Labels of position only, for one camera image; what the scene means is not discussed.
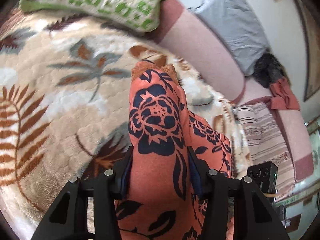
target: fleece blanket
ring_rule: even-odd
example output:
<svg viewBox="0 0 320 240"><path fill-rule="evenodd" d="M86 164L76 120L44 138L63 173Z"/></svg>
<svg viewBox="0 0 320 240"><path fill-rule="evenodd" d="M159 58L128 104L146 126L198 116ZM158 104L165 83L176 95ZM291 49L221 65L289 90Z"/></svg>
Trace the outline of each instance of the fleece blanket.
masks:
<svg viewBox="0 0 320 240"><path fill-rule="evenodd" d="M245 175L252 162L232 104L184 59L94 17L23 18L0 36L0 209L21 240L72 175L93 178L122 158L131 69L141 59L174 65L188 108L225 132L233 175ZM92 208L88 220L92 230Z"/></svg>

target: pink sofa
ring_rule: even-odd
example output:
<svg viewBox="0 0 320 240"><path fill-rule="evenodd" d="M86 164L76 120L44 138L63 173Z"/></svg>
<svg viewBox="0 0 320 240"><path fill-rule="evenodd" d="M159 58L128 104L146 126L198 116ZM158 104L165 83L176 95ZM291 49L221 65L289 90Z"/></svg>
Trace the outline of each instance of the pink sofa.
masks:
<svg viewBox="0 0 320 240"><path fill-rule="evenodd" d="M195 15L177 0L161 4L160 26L149 38L189 61L216 91L237 106L266 102L271 92L252 77L245 78L228 50ZM299 111L273 112L291 154L295 180L313 173L309 135Z"/></svg>

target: white wall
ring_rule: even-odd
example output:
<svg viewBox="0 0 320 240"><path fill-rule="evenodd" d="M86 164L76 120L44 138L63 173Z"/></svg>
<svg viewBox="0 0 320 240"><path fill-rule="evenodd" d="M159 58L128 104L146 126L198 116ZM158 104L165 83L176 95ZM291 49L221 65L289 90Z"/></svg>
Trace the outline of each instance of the white wall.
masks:
<svg viewBox="0 0 320 240"><path fill-rule="evenodd" d="M196 7L202 0L180 0L185 7ZM305 40L300 16L293 0L247 0L261 22L271 49L284 65L292 91L300 102L307 122L320 114L320 91L303 102L307 75Z"/></svg>

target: gray cloth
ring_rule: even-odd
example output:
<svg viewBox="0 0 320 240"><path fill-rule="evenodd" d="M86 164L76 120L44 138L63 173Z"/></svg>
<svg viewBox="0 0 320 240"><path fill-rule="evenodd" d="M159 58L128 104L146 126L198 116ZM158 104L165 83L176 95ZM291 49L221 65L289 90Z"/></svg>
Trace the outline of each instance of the gray cloth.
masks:
<svg viewBox="0 0 320 240"><path fill-rule="evenodd" d="M189 9L225 43L244 75L253 74L269 44L246 0L203 0L201 6Z"/></svg>

